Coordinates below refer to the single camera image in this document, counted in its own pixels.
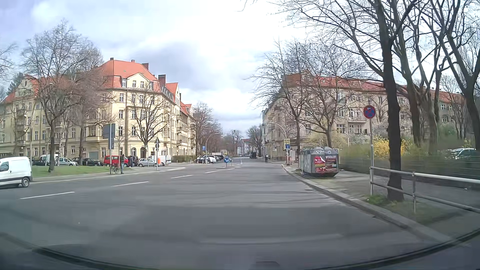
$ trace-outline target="advertisement poster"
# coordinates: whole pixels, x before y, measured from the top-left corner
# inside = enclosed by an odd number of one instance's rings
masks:
[[[325,171],[336,172],[336,155],[325,155]]]

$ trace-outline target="traffic sign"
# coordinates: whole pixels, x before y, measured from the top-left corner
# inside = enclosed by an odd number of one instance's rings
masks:
[[[375,117],[375,114],[376,111],[374,106],[367,105],[363,108],[363,116],[365,116],[365,118],[372,119],[373,117]]]

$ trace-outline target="asphalt road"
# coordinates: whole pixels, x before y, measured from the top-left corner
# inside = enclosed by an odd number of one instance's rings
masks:
[[[233,165],[0,189],[0,262],[24,252],[12,237],[155,269],[314,269],[434,244],[311,190],[279,164]],[[54,260],[42,263],[55,269]]]

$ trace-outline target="person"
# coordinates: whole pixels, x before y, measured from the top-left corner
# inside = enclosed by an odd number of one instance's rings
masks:
[[[120,156],[120,174],[123,174],[123,165],[125,165],[125,154]]]

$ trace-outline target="guardrail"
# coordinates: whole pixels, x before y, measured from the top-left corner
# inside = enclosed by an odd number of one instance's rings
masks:
[[[394,187],[387,186],[387,185],[380,184],[380,183],[375,183],[373,181],[374,171],[383,171],[383,172],[397,173],[397,174],[400,174],[400,175],[411,176],[411,178],[412,178],[411,179],[411,181],[412,181],[412,192],[410,193],[410,192],[406,192],[402,189],[394,188]],[[425,178],[449,180],[449,181],[456,181],[456,182],[463,182],[463,183],[480,184],[480,180],[469,179],[469,178],[460,178],[460,177],[427,174],[427,173],[419,173],[419,172],[402,172],[402,171],[396,171],[396,170],[371,166],[370,167],[370,195],[373,195],[373,187],[375,185],[377,185],[377,186],[381,186],[381,187],[386,188],[386,189],[395,190],[395,191],[401,192],[403,194],[412,196],[413,197],[413,212],[414,213],[416,213],[416,211],[417,211],[417,198],[422,198],[422,199],[434,201],[434,202],[437,202],[437,203],[450,205],[450,206],[453,206],[453,207],[456,207],[456,208],[461,208],[461,209],[464,209],[464,210],[472,211],[472,212],[475,212],[475,213],[480,213],[479,208],[475,208],[475,207],[472,207],[472,206],[459,204],[459,203],[456,203],[456,202],[451,202],[451,201],[447,201],[447,200],[443,200],[443,199],[434,198],[434,197],[431,197],[431,196],[419,194],[418,192],[416,192],[417,177],[425,177]]]

